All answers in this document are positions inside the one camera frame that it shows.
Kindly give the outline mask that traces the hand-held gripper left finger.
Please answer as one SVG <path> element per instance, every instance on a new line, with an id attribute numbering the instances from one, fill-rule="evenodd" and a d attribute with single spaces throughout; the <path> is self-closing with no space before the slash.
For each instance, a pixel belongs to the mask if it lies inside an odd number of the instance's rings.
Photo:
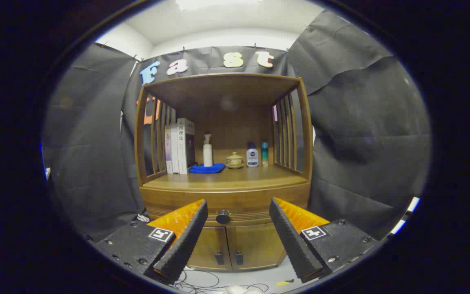
<path id="1" fill-rule="evenodd" d="M 200 199 L 149 222 L 138 215 L 93 246 L 127 271 L 171 285 L 188 264 L 207 218 L 207 201 Z"/>

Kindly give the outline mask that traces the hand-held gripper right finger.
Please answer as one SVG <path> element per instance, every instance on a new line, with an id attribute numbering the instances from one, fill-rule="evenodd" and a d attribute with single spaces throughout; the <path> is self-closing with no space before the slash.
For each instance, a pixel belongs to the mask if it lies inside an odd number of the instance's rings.
<path id="1" fill-rule="evenodd" d="M 272 198 L 269 215 L 303 283 L 349 266 L 378 244 L 345 219 L 330 222 L 280 198 Z"/>

